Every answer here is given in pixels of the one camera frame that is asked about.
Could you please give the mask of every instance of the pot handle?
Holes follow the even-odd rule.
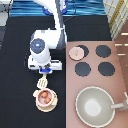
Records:
[[[57,102],[58,102],[58,98],[57,98],[57,95],[56,95],[55,92],[53,92],[53,94],[54,94],[54,100],[53,100],[53,102],[52,102],[52,105],[56,105]]]
[[[33,96],[36,97],[38,92],[39,92],[39,90],[35,90],[35,92],[33,93]]]

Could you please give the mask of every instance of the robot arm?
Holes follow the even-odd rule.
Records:
[[[53,70],[62,70],[62,63],[51,60],[49,49],[62,50],[67,44],[67,35],[63,24],[59,0],[34,0],[35,3],[47,7],[54,15],[56,30],[36,30],[31,36],[28,68],[40,69],[50,64]]]

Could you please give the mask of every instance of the wall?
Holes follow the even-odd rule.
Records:
[[[104,7],[111,36],[115,40],[128,19],[128,0],[104,0]]]

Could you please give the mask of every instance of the cable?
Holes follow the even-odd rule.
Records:
[[[73,0],[73,1],[74,1],[73,5],[74,5],[74,8],[75,8],[74,15],[73,15],[73,16],[71,16],[71,17],[69,17],[67,20],[65,20],[65,21],[64,21],[64,23],[66,23],[68,20],[70,20],[71,18],[73,18],[73,17],[75,17],[75,16],[76,16],[76,0]]]
[[[30,50],[30,48],[27,50],[25,58],[24,58],[24,67],[26,67],[26,59],[27,59],[29,50]]]
[[[10,0],[9,5],[8,5],[8,8],[7,8],[7,9],[6,9],[5,4],[3,4],[3,2],[1,2],[1,1],[0,1],[0,3],[4,6],[4,9],[5,9],[5,10],[3,10],[3,11],[1,11],[1,12],[5,12],[5,11],[7,11],[7,13],[8,13],[8,18],[9,18],[9,11],[11,10],[11,9],[10,9],[10,5],[11,5],[12,1],[13,1],[13,0]]]

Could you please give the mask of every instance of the stove burner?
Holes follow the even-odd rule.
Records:
[[[84,50],[84,57],[86,57],[88,55],[89,50],[88,50],[88,48],[86,46],[78,45],[77,47],[80,47],[80,48],[82,48]]]
[[[98,66],[100,74],[103,76],[112,76],[115,72],[114,66],[109,62],[102,62]]]
[[[82,77],[87,76],[89,75],[90,71],[91,71],[91,68],[89,64],[87,64],[86,62],[79,62],[75,66],[75,72],[79,76],[82,76]]]
[[[96,54],[100,57],[108,57],[111,54],[111,49],[106,45],[99,45],[96,48]]]

